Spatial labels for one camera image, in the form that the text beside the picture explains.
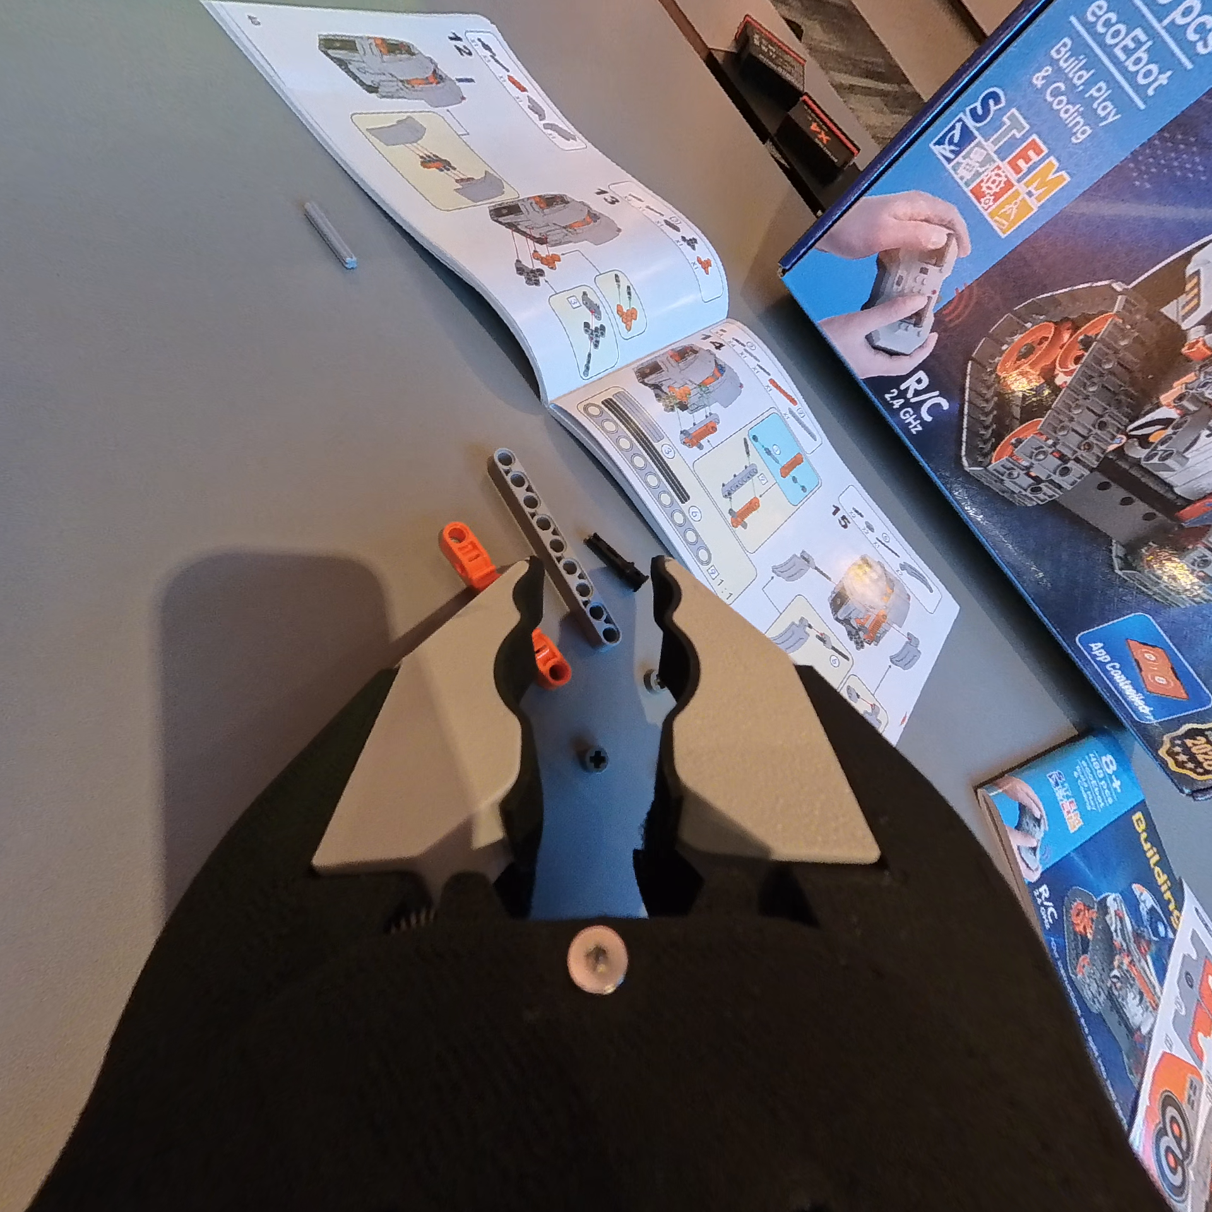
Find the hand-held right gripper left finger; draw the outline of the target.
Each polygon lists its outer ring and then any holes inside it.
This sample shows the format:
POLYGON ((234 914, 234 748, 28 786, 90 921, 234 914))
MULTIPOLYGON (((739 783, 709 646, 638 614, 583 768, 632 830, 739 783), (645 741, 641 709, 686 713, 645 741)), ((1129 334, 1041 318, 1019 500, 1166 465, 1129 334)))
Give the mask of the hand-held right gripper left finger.
POLYGON ((505 910, 531 913, 541 774, 521 699, 544 573, 498 581, 399 664, 312 866, 319 875, 412 872, 432 895, 456 874, 489 878, 505 910))

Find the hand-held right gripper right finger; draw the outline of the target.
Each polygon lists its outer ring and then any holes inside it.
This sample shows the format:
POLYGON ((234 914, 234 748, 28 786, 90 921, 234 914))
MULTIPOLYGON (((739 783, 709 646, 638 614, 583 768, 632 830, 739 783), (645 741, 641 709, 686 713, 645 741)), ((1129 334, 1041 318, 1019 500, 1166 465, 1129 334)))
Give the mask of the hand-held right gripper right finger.
POLYGON ((870 866, 880 849, 800 669, 680 563, 651 569, 674 708, 632 855, 645 910, 689 915, 709 879, 738 875, 761 915, 810 918, 795 866, 870 866))

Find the long black pin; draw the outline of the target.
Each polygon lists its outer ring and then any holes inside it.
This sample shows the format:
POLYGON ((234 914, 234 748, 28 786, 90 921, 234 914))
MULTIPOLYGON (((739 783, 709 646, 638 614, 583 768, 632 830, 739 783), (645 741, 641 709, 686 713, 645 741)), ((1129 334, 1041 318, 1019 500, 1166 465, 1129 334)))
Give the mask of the long black pin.
POLYGON ((648 575, 632 563, 627 556, 621 555, 612 545, 593 533, 585 539, 585 546, 596 555, 606 568, 609 568, 621 582, 624 582, 632 594, 638 594, 648 582, 648 575))

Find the thin grey axle rod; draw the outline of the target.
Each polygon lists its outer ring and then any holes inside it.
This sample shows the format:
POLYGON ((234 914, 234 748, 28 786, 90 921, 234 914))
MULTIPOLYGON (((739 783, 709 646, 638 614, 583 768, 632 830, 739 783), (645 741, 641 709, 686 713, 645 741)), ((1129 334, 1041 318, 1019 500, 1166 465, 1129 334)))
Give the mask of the thin grey axle rod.
POLYGON ((334 223, 328 220, 325 213, 315 203, 305 203, 303 214, 342 269, 355 270, 358 268, 357 255, 338 233, 334 223))

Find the orange toothed beam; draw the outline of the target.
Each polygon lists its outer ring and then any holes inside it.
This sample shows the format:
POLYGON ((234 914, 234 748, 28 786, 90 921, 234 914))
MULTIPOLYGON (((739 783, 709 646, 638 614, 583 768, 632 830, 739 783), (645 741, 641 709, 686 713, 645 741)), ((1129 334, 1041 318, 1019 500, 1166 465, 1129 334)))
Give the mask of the orange toothed beam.
MULTIPOLYGON (((464 523, 449 523, 439 536, 439 549, 464 585, 476 594, 485 592, 501 576, 491 555, 464 523)), ((547 690, 570 685, 572 667, 553 640, 541 630, 533 631, 536 683, 547 690)))

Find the grey holed beam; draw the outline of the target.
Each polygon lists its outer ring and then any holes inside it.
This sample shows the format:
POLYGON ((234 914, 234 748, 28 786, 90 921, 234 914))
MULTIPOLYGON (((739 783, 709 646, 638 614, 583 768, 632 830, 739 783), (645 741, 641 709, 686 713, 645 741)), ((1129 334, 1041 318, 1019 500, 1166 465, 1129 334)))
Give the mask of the grey holed beam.
POLYGON ((497 449, 489 457, 488 468, 489 478, 586 640, 596 648, 618 646, 622 631, 517 454, 508 448, 497 449))

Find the blue cover booklet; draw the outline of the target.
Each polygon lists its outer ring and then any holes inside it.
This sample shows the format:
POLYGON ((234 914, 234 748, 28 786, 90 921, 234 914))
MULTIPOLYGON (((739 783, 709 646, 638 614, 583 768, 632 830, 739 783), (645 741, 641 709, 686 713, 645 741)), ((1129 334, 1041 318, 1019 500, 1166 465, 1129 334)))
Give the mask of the blue cover booklet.
POLYGON ((1209 1210, 1209 917, 1095 732, 977 790, 1094 1067, 1171 1210, 1209 1210))

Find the blue toy robot box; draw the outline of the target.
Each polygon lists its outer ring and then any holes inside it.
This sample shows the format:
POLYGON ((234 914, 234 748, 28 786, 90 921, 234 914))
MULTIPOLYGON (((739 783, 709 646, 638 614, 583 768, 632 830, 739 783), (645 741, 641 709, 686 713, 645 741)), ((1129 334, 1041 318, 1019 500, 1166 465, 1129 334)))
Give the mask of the blue toy robot box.
POLYGON ((1191 799, 1211 790, 1211 4, 1025 4, 782 281, 1191 799))

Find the open instruction booklet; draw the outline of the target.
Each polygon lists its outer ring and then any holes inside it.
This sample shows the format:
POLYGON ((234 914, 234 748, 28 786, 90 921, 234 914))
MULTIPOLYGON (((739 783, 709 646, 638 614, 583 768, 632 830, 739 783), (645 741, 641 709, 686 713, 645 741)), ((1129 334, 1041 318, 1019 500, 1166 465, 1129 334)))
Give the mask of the open instruction booklet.
POLYGON ((472 14, 205 4, 319 143, 521 343, 666 549, 889 742, 960 608, 860 488, 707 236, 472 14))

